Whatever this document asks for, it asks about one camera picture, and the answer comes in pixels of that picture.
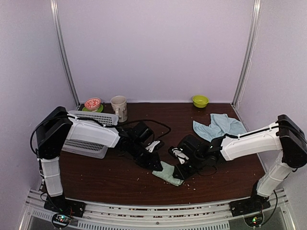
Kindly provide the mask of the green panda towel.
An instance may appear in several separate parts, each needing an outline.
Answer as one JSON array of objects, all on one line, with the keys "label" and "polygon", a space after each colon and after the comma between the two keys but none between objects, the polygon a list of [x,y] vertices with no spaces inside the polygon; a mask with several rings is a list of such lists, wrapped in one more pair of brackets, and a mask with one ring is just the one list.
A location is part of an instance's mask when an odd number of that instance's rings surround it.
[{"label": "green panda towel", "polygon": [[172,184],[174,186],[180,186],[184,182],[181,179],[177,179],[173,176],[175,167],[173,165],[170,165],[164,161],[161,161],[161,165],[163,167],[162,171],[152,171],[152,175],[168,182],[169,184]]}]

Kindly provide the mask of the light blue towel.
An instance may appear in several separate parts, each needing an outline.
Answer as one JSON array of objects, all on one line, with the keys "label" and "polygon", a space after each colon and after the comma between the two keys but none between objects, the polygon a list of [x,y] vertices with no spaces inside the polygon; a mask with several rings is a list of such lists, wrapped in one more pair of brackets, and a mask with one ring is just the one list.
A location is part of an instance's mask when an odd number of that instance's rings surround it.
[{"label": "light blue towel", "polygon": [[210,114],[211,123],[206,126],[193,121],[194,132],[202,139],[211,141],[214,138],[222,137],[224,134],[238,135],[246,133],[242,122],[227,114]]}]

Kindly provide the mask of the white plastic basket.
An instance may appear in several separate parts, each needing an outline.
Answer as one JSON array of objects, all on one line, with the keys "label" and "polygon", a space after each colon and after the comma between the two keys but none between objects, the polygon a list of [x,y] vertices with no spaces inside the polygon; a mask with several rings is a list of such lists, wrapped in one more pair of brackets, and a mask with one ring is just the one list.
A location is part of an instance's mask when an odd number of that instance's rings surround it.
[{"label": "white plastic basket", "polygon": [[114,114],[68,111],[73,122],[66,137],[63,151],[102,159],[108,148],[114,148],[120,137],[115,129],[118,116]]}]

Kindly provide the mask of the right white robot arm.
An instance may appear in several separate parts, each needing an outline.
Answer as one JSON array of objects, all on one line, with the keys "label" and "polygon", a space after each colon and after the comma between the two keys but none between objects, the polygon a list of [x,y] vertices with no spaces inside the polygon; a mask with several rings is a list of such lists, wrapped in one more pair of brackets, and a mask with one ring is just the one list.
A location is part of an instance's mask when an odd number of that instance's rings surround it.
[{"label": "right white robot arm", "polygon": [[307,141],[304,132],[287,115],[276,122],[244,134],[224,134],[211,141],[185,136],[169,153],[179,160],[173,177],[185,180],[205,167],[266,151],[278,150],[279,155],[269,171],[253,187],[246,200],[249,211],[257,211],[287,176],[307,163]]}]

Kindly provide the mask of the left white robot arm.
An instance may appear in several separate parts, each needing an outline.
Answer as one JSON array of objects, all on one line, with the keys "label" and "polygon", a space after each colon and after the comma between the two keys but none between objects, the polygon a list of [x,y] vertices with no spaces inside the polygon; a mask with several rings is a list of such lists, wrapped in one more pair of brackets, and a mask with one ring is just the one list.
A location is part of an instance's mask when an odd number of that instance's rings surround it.
[{"label": "left white robot arm", "polygon": [[146,122],[135,121],[134,127],[106,125],[91,117],[72,115],[62,106],[55,108],[31,134],[31,138],[36,138],[37,141],[37,148],[31,150],[40,162],[47,194],[51,197],[51,206],[59,213],[69,209],[69,202],[64,199],[59,167],[59,156],[67,140],[118,148],[129,153],[140,167],[162,171],[163,167],[156,151],[159,142],[152,141],[148,147],[144,145],[145,141],[154,135]]}]

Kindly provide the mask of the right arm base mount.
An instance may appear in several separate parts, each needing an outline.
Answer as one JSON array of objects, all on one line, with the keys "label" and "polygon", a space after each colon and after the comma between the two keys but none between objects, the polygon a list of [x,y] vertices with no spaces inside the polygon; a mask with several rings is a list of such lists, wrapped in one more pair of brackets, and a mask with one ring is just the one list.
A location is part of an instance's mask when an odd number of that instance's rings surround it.
[{"label": "right arm base mount", "polygon": [[260,227],[264,223],[263,210],[270,208],[268,197],[252,195],[249,198],[229,203],[233,217],[243,216],[244,222],[251,228]]}]

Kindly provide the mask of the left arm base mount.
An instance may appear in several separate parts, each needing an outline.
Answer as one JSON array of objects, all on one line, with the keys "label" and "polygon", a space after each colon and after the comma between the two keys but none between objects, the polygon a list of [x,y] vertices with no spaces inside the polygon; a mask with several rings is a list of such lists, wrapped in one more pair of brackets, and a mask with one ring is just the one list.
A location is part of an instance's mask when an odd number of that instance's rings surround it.
[{"label": "left arm base mount", "polygon": [[62,230],[69,226],[74,217],[82,218],[86,204],[81,201],[66,199],[64,194],[51,197],[47,193],[44,209],[54,212],[51,223]]}]

